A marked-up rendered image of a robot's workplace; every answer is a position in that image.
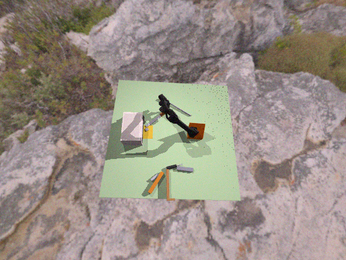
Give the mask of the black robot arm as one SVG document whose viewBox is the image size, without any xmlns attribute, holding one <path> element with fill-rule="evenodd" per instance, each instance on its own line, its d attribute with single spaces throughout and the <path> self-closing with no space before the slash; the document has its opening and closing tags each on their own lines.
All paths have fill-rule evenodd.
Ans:
<svg viewBox="0 0 346 260">
<path fill-rule="evenodd" d="M 197 130 L 197 127 L 188 127 L 187 125 L 185 125 L 185 123 L 183 123 L 182 121 L 179 120 L 177 114 L 168 108 L 168 106 L 170 105 L 170 102 L 166 99 L 166 97 L 163 94 L 159 95 L 158 98 L 160 99 L 159 103 L 161 105 L 161 107 L 159 108 L 159 111 L 165 113 L 165 116 L 169 122 L 171 122 L 173 124 L 177 124 L 180 127 L 182 127 L 185 131 L 188 132 L 188 135 L 191 138 L 194 138 L 199 133 L 199 131 Z M 168 118 L 167 113 L 169 111 L 171 111 L 173 113 Z"/>
</svg>

